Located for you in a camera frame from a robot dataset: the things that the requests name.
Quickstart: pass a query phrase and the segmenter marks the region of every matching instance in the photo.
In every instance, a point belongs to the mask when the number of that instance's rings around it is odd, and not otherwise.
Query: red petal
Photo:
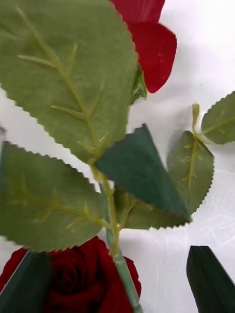
[[[159,23],[128,23],[149,92],[168,80],[177,48],[175,35]]]
[[[158,22],[165,0],[111,0],[126,22]]]

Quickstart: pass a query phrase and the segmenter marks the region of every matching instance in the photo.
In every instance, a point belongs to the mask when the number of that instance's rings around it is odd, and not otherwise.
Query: green stem
[[[99,186],[104,204],[105,219],[108,223],[112,225],[112,229],[106,228],[106,236],[110,246],[110,252],[114,264],[117,268],[121,281],[123,282],[123,285],[125,287],[127,297],[133,308],[133,312],[143,313],[140,305],[140,299],[136,291],[134,282],[132,280],[129,268],[118,247],[118,227],[117,227],[118,225],[115,216],[113,194],[111,193],[109,183],[107,180],[104,180],[102,183],[99,184]]]

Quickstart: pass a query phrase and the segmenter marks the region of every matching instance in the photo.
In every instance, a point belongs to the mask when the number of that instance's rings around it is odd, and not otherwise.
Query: artificial rose
[[[165,0],[111,0],[132,33],[149,92],[168,80],[176,53],[176,37],[159,24]]]
[[[15,251],[0,276],[0,290],[26,250]],[[51,252],[52,280],[43,313],[132,313],[112,258],[98,237],[80,247]],[[138,295],[141,284],[133,261],[126,259]]]

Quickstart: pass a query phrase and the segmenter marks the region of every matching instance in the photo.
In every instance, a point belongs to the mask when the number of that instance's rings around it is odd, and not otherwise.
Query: fabric leaf
[[[116,187],[114,192],[117,221],[120,224],[122,218],[127,214],[124,228],[149,229],[154,227],[167,228],[186,223],[185,219],[175,214],[170,214],[152,204],[147,204],[134,196],[125,193]]]
[[[109,0],[1,0],[0,21],[9,98],[86,163],[122,139],[138,57]]]
[[[169,175],[190,214],[196,211],[212,184],[214,157],[193,134],[186,131],[169,166]]]
[[[235,312],[235,285],[208,246],[191,246],[187,277],[199,313]]]
[[[235,92],[222,98],[204,115],[201,135],[217,144],[235,141]]]
[[[189,213],[172,186],[146,125],[106,150],[95,164],[126,192],[189,219]]]
[[[82,245],[101,226],[94,186],[62,161],[3,144],[0,166],[0,235],[37,251]]]

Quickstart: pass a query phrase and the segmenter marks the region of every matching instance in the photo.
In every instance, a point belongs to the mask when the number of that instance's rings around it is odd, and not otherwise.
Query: light green leaf
[[[146,99],[147,98],[147,87],[145,85],[143,71],[141,69],[140,64],[138,64],[135,84],[133,87],[133,99],[132,104],[139,98]]]
[[[62,161],[4,143],[0,168],[0,235],[27,248],[58,250],[81,245],[101,226],[94,186]]]
[[[122,138],[138,58],[109,0],[1,0],[0,21],[9,98],[86,163]]]
[[[208,193],[213,172],[211,152],[191,132],[184,132],[169,166],[169,175],[190,214]]]
[[[202,120],[200,135],[205,135],[217,144],[235,141],[235,92],[208,110]]]
[[[121,228],[156,229],[184,225],[185,219],[158,209],[134,196],[115,188],[114,192],[117,221]]]

